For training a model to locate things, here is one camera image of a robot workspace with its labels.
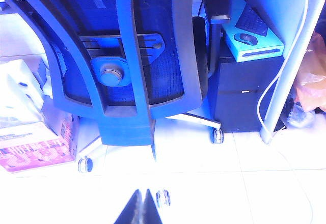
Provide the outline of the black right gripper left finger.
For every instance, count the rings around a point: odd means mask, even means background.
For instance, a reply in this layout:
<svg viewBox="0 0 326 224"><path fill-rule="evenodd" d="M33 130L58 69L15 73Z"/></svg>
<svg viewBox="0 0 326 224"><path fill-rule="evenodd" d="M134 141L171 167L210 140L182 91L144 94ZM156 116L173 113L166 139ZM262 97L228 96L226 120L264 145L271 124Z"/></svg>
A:
<svg viewBox="0 0 326 224"><path fill-rule="evenodd" d="M140 208L142 203L142 194L137 189L121 211L114 224L132 224L140 221Z"/></svg>

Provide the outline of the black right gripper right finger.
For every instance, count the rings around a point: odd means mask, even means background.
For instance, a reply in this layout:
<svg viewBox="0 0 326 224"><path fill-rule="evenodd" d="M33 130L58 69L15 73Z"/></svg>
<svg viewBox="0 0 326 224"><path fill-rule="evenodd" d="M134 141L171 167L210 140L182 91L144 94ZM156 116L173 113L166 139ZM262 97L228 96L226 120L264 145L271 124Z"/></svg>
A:
<svg viewBox="0 0 326 224"><path fill-rule="evenodd" d="M146 190L144 200L144 223L162 224L160 215L158 213L157 207L149 189Z"/></svg>

